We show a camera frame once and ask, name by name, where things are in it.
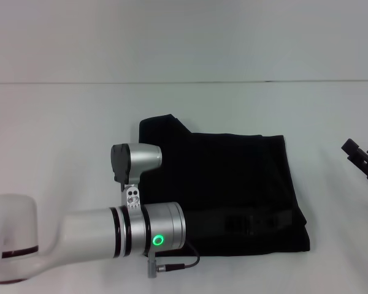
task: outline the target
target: black cloth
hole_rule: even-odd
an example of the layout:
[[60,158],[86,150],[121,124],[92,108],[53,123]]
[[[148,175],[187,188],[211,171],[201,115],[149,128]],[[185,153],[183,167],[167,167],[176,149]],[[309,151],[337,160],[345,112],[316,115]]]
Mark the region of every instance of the black cloth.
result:
[[[161,168],[142,174],[142,203],[178,202],[186,238],[203,256],[310,250],[283,136],[193,134],[172,115],[140,123]],[[192,255],[186,247],[159,256]]]

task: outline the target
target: white robotic arm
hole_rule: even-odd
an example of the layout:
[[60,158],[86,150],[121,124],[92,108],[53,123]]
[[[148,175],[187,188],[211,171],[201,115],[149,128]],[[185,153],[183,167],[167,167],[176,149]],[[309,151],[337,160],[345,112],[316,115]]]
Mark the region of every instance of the white robotic arm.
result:
[[185,219],[178,203],[140,204],[140,174],[158,168],[161,150],[146,144],[112,148],[115,180],[121,183],[125,205],[67,215],[60,223],[55,245],[38,252],[34,200],[22,195],[0,195],[0,284],[21,282],[50,268],[130,253],[149,256],[148,275],[155,277],[155,252],[181,248]]

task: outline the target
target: black clamp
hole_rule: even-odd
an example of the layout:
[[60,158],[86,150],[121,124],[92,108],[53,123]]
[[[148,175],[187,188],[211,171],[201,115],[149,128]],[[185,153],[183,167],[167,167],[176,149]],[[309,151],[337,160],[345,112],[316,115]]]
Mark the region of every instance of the black clamp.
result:
[[348,139],[346,143],[343,144],[342,150],[349,155],[348,159],[367,175],[368,179],[368,151],[365,153],[358,147],[359,146],[352,139]]

